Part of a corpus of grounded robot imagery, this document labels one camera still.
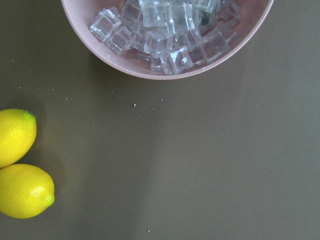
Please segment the clear ice cubes pile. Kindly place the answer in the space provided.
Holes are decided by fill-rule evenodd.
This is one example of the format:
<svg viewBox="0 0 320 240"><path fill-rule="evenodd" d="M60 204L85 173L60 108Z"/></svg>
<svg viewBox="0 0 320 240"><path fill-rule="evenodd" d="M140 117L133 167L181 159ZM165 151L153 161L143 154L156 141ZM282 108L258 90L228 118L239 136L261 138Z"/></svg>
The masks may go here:
<svg viewBox="0 0 320 240"><path fill-rule="evenodd" d="M241 19L238 0L127 0L89 30L116 55L135 50L152 71L177 75L227 54Z"/></svg>

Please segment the pink bowl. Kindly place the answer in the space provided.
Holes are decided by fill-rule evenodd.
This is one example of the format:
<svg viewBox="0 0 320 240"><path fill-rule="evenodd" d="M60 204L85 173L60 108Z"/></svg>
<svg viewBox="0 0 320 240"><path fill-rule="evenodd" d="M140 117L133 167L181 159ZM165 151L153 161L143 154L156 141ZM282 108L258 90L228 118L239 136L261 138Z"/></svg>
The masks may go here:
<svg viewBox="0 0 320 240"><path fill-rule="evenodd" d="M237 53L265 20L271 0L64 0L84 45L131 76L176 80Z"/></svg>

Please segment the yellow lemon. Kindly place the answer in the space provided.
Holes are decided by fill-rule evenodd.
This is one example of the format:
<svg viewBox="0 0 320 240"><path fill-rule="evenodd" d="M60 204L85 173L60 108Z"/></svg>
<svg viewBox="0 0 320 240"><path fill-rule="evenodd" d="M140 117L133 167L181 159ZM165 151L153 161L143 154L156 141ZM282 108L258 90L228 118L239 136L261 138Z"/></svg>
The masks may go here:
<svg viewBox="0 0 320 240"><path fill-rule="evenodd" d="M32 147L37 136L35 115L24 109L0 111L0 166L20 160Z"/></svg>
<svg viewBox="0 0 320 240"><path fill-rule="evenodd" d="M30 164L12 164L0 169L0 212L16 219L28 219L55 202L52 177Z"/></svg>

